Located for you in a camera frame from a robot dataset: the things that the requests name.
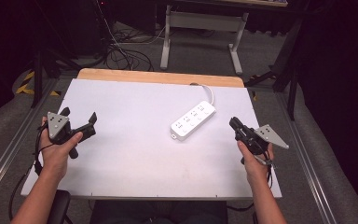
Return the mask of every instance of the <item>power strip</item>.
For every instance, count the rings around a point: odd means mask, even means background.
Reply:
[[[213,105],[202,101],[171,125],[171,137],[184,141],[216,113]]]

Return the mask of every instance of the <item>person's right hand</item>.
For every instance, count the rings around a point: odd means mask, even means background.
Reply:
[[[247,172],[247,179],[249,184],[252,185],[255,181],[267,182],[268,167],[266,165],[261,164],[242,141],[238,141],[237,145],[245,160],[245,169]],[[269,158],[273,160],[274,154],[272,144],[268,144],[268,153]],[[258,155],[258,157],[262,160],[266,159],[263,155]]]

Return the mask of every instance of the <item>person's left hand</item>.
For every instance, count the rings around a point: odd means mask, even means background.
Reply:
[[[42,118],[42,125],[47,121],[46,117]],[[69,151],[74,148],[81,140],[83,133],[75,134],[71,139],[62,145],[53,145],[48,138],[48,129],[43,130],[40,137],[40,147],[43,155],[42,173],[47,173],[62,180],[66,174],[68,165]]]

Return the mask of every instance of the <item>table leg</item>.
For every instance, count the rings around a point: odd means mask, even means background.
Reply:
[[[231,54],[231,59],[232,59],[232,62],[234,63],[235,73],[237,75],[242,75],[242,68],[241,68],[240,59],[238,58],[237,48],[238,48],[238,45],[240,44],[243,29],[245,28],[246,21],[248,20],[248,15],[249,15],[248,13],[243,13],[242,20],[238,27],[235,43],[228,45],[229,52]]]
[[[161,64],[159,66],[162,70],[166,70],[168,68],[168,59],[170,57],[171,8],[172,6],[167,6],[167,11],[165,15],[164,46],[162,47]]]

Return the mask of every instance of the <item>forearm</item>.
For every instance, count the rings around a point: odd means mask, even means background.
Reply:
[[[12,223],[47,223],[60,179],[42,171]]]
[[[250,181],[258,222],[286,223],[265,178]]]

